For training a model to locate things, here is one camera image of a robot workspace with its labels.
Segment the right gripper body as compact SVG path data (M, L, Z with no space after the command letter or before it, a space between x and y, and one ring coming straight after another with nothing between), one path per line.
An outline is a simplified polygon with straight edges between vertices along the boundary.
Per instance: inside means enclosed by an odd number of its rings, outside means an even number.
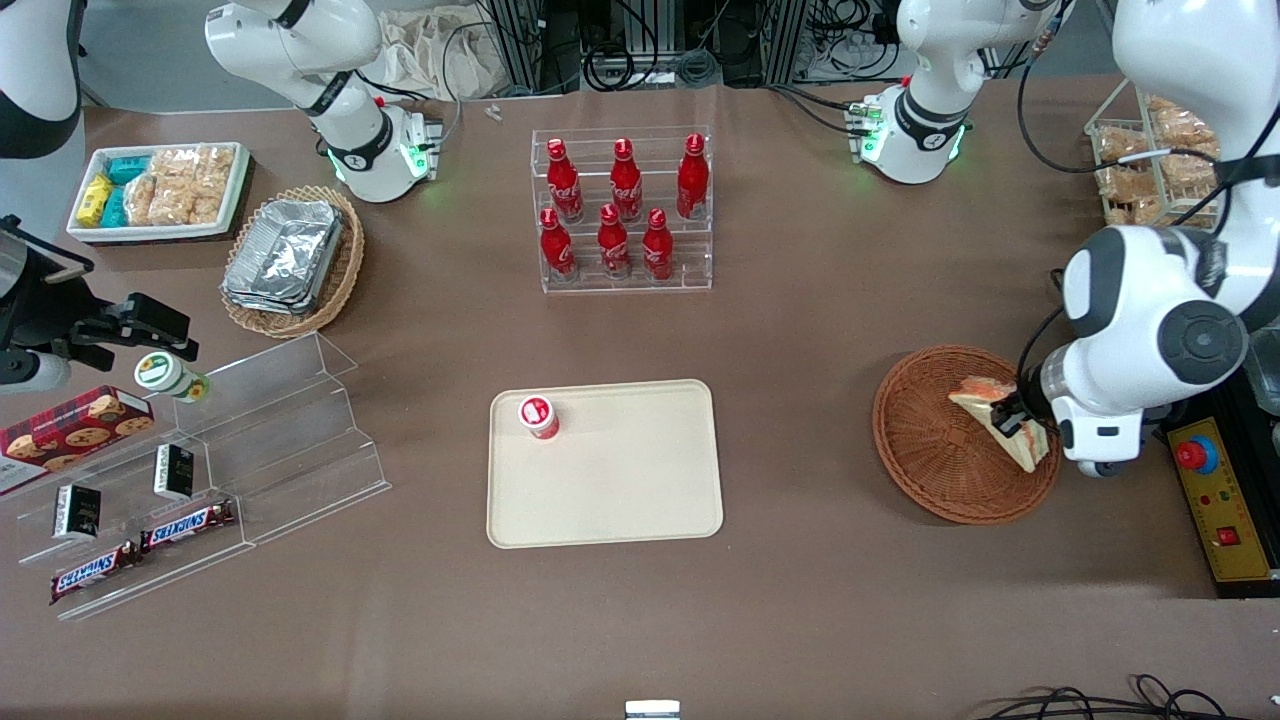
M3 348L36 348L68 337L93 316L93 292L84 277L93 263L1 219Z

